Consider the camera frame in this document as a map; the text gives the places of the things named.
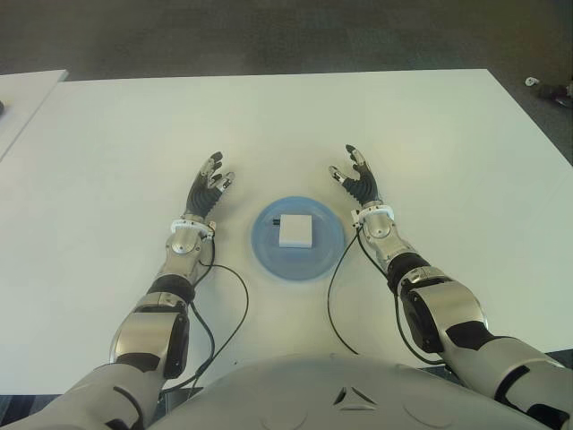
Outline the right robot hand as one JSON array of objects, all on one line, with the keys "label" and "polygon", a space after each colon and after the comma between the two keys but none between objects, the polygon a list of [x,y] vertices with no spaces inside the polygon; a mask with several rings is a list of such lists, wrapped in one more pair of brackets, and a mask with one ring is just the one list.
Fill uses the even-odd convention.
[{"label": "right robot hand", "polygon": [[346,145],[346,152],[353,161],[354,179],[343,174],[337,167],[329,166],[330,176],[339,183],[361,206],[371,202],[382,202],[376,179],[363,154],[353,145]]}]

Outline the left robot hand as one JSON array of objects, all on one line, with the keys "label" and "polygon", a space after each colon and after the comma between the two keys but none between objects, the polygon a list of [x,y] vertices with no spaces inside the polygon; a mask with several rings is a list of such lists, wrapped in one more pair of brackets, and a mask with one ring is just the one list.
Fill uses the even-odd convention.
[{"label": "left robot hand", "polygon": [[206,219],[227,188],[235,180],[234,172],[218,173],[223,154],[213,153],[201,166],[187,195],[184,216]]}]

